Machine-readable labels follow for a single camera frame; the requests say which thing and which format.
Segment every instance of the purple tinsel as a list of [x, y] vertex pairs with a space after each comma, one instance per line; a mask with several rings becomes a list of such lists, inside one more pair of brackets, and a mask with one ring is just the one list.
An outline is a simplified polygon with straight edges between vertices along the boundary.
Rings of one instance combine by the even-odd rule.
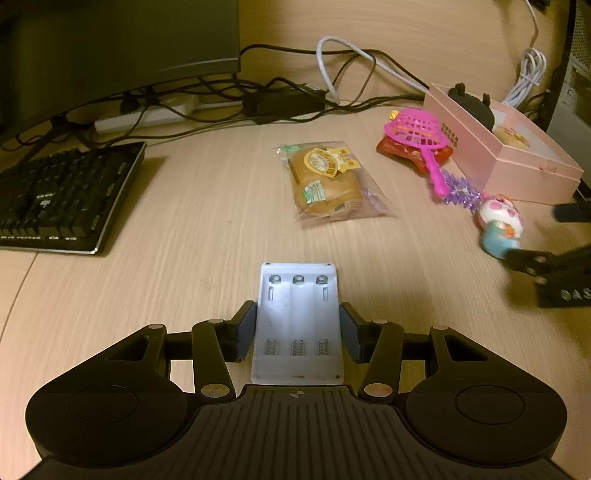
[[441, 173], [443, 173], [445, 183], [450, 189], [450, 193], [443, 199], [443, 203], [446, 205], [449, 203], [462, 205], [472, 213], [476, 213], [480, 207], [482, 198], [480, 192], [472, 186], [470, 180], [458, 178], [447, 170], [442, 170]]

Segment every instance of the black clamp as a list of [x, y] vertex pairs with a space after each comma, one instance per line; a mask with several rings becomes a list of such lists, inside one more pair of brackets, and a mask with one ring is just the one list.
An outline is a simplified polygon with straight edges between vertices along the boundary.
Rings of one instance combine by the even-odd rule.
[[[591, 222], [591, 205], [555, 205], [559, 222]], [[563, 255], [532, 250], [509, 250], [504, 264], [534, 277], [540, 307], [591, 306], [591, 245]]]

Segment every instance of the sticker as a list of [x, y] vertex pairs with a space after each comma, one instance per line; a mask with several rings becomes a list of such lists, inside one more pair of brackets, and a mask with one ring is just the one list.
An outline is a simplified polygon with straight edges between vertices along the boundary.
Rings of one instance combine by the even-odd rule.
[[353, 168], [361, 168], [361, 164], [355, 160], [351, 155], [351, 150], [347, 147], [327, 148], [326, 151], [330, 153], [338, 163], [338, 170], [341, 173]]
[[301, 193], [306, 199], [307, 204], [326, 200], [326, 196], [324, 195], [324, 187], [320, 183], [320, 180], [311, 181]]
[[337, 161], [333, 155], [321, 148], [313, 148], [304, 156], [304, 165], [308, 170], [325, 177], [334, 178], [337, 173]]
[[301, 145], [283, 145], [281, 148], [286, 152], [297, 152], [301, 150]]

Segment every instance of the keyboard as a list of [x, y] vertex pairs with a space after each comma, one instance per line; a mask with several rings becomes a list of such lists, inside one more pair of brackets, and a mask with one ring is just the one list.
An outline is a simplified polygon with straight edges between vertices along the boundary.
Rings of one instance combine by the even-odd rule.
[[100, 253], [144, 151], [76, 148], [0, 172], [0, 248]]

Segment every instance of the plastic bag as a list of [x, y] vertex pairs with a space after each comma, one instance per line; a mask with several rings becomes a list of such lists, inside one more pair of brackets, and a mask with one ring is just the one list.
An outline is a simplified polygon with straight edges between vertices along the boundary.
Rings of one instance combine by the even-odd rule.
[[391, 205], [344, 142], [283, 145], [298, 220], [317, 225], [391, 216]]

